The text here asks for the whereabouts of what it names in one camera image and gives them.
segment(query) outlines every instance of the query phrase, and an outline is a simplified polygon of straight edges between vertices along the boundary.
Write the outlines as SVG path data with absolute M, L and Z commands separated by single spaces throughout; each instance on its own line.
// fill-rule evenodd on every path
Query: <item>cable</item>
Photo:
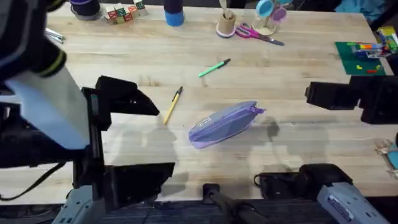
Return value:
M 194 205 L 188 205 L 182 208 L 173 208 L 171 207 L 172 204 L 175 204 L 178 202 L 156 202 L 154 204 L 154 208 L 158 209 L 158 210 L 178 210 L 178 209 L 187 209 L 187 208 L 193 208 L 193 207 L 197 207 L 197 204 Z
M 18 218 L 37 218 L 37 217 L 42 217 L 44 215 L 48 215 L 52 212 L 54 212 L 55 209 L 60 208 L 60 205 L 49 205 L 45 209 L 41 209 L 40 212 L 33 212 L 32 211 L 33 206 L 29 206 L 28 209 L 25 211 L 24 215 L 21 216 L 11 216 L 11 215 L 5 215 L 5 214 L 0 214 L 0 218 L 4 219 L 18 219 Z
M 142 220 L 141 224 L 145 224 L 145 222 L 147 221 L 149 215 L 152 213 L 153 210 L 154 210 L 154 208 L 152 207 L 152 209 L 149 210 L 149 212 L 147 213 L 147 215 L 145 216 L 145 218 Z
M 60 162 L 56 166 L 54 166 L 53 168 L 49 169 L 46 173 L 44 173 L 41 177 L 39 177 L 30 187 L 28 187 L 28 189 L 26 189 L 25 191 L 23 191 L 19 195 L 16 195 L 16 196 L 13 196 L 13 197 L 9 197 L 9 198 L 5 198 L 5 197 L 3 197 L 0 194 L 0 201 L 9 202 L 9 201 L 12 201 L 12 200 L 15 200 L 15 199 L 19 198 L 20 196 L 26 194 L 27 192 L 30 192 L 35 187 L 40 185 L 43 181 L 45 181 L 48 177 L 50 177 L 55 171 L 61 169 L 61 167 L 63 167 L 65 164 L 66 164 L 66 162 Z
M 258 184 L 258 183 L 256 182 L 256 179 L 257 179 L 257 177 L 259 177 L 259 176 L 260 176 L 260 174 L 256 174 L 256 175 L 254 176 L 254 178 L 253 178 L 253 183 L 254 183 L 254 185 L 255 185 L 256 187 L 261 187 L 261 185 Z
M 307 1 L 307 0 L 303 0 L 303 1 L 301 2 L 301 4 L 296 8 L 296 11 L 299 11 L 306 1 Z

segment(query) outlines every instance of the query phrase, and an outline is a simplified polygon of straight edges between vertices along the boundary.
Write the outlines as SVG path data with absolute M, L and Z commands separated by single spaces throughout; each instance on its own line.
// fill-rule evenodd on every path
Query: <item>colorful toy pieces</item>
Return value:
M 380 44 L 355 43 L 350 46 L 359 58 L 381 58 L 398 53 L 398 38 L 393 27 L 382 27 L 376 31 Z
M 110 5 L 105 8 L 104 17 L 110 24 L 122 24 L 133 18 L 146 16 L 148 12 L 142 1 L 136 1 L 136 5 L 123 7 L 121 3 Z

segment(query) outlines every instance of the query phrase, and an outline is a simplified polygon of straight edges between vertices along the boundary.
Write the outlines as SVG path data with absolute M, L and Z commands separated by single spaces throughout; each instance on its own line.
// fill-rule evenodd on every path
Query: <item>yellow pencil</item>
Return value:
M 175 104 L 177 103 L 178 98 L 181 95 L 181 92 L 182 92 L 182 86 L 177 90 L 177 92 L 175 92 L 175 95 L 174 95 L 173 101 L 172 101 L 172 105 L 171 105 L 169 111 L 167 112 L 167 116 L 164 118 L 164 124 L 167 124 L 167 122 L 169 121 L 170 116 L 172 115 L 172 112 L 174 110 Z

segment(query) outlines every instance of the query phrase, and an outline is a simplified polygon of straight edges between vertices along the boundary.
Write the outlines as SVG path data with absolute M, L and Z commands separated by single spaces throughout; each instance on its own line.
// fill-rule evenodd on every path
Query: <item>green pen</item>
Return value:
M 221 68 L 222 66 L 226 65 L 230 60 L 231 59 L 229 58 L 229 59 L 227 59 L 227 60 L 225 60 L 223 62 L 220 62 L 220 63 L 216 64 L 215 66 L 213 66 L 213 67 L 209 68 L 208 70 L 206 70 L 206 71 L 202 72 L 201 74 L 199 74 L 198 77 L 202 77 L 202 76 L 206 75 L 207 73 L 210 73 L 211 71 L 216 70 L 217 68 Z

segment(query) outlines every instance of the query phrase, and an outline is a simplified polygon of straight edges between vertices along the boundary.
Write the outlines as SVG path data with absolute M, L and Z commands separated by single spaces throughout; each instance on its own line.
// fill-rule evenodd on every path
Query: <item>butcher block tabletop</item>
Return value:
M 107 164 L 175 162 L 160 200 L 201 199 L 208 182 L 219 183 L 232 198 L 260 198 L 254 175 L 324 162 L 344 170 L 365 196 L 398 194 L 398 180 L 374 152 L 375 140 L 392 139 L 398 126 L 365 124 L 359 109 L 328 111 L 307 104 L 304 96 L 310 82 L 348 83 L 334 42 L 375 42 L 363 15 L 289 11 L 272 36 L 285 43 L 281 47 L 217 36 L 220 8 L 184 7 L 180 27 L 165 23 L 162 6 L 147 10 L 148 16 L 110 25 L 103 18 L 79 21 L 65 4 L 47 21 L 66 38 L 58 45 L 79 86 L 94 87 L 101 75 L 135 82 L 160 110 L 159 116 L 112 114 L 112 126 L 103 132 Z M 256 16 L 253 9 L 233 11 L 236 25 Z M 227 58 L 223 68 L 197 77 Z M 388 65 L 384 68 L 391 74 Z M 180 86 L 183 92 L 165 126 Z M 195 124 L 247 100 L 266 109 L 248 130 L 204 149 L 191 145 L 188 132 Z M 21 193 L 52 166 L 0 170 L 0 194 Z M 69 163 L 28 194 L 1 204 L 63 203 L 71 189 Z

